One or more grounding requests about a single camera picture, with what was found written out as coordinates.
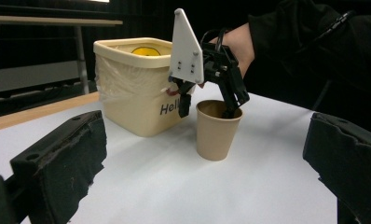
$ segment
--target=trash bin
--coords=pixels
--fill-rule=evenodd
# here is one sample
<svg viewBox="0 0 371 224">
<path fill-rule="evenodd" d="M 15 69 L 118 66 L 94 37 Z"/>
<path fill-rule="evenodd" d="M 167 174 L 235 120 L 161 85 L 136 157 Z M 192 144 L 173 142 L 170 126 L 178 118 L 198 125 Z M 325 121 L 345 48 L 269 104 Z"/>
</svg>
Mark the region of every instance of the trash bin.
<svg viewBox="0 0 371 224">
<path fill-rule="evenodd" d="M 104 115 L 142 137 L 161 133 L 182 119 L 180 96 L 168 81 L 172 42 L 155 38 L 94 42 L 96 81 Z"/>
</svg>

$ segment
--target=paper cup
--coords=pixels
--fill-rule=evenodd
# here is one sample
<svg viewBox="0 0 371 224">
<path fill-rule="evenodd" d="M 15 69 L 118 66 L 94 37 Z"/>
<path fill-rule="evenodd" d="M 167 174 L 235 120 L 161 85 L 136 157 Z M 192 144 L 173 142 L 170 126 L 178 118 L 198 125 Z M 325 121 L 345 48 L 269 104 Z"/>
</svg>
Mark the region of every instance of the paper cup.
<svg viewBox="0 0 371 224">
<path fill-rule="evenodd" d="M 243 112 L 237 109 L 233 119 L 222 119 L 226 109 L 226 104 L 217 100 L 197 104 L 197 152 L 206 160 L 225 159 L 231 147 Z"/>
</svg>

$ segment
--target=white tabletop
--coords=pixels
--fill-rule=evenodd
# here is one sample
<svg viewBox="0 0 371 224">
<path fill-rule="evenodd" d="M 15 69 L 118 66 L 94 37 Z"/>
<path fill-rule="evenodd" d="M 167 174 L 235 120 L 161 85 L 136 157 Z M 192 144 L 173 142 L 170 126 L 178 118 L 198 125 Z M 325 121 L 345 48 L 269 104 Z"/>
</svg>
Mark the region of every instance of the white tabletop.
<svg viewBox="0 0 371 224">
<path fill-rule="evenodd" d="M 337 224 L 337 198 L 302 159 L 312 111 L 251 94 L 223 161 L 196 151 L 197 102 L 222 99 L 212 83 L 196 88 L 189 116 L 154 137 L 104 118 L 107 158 L 71 223 Z M 0 130 L 0 175 L 9 160 L 69 118 L 100 102 Z"/>
</svg>

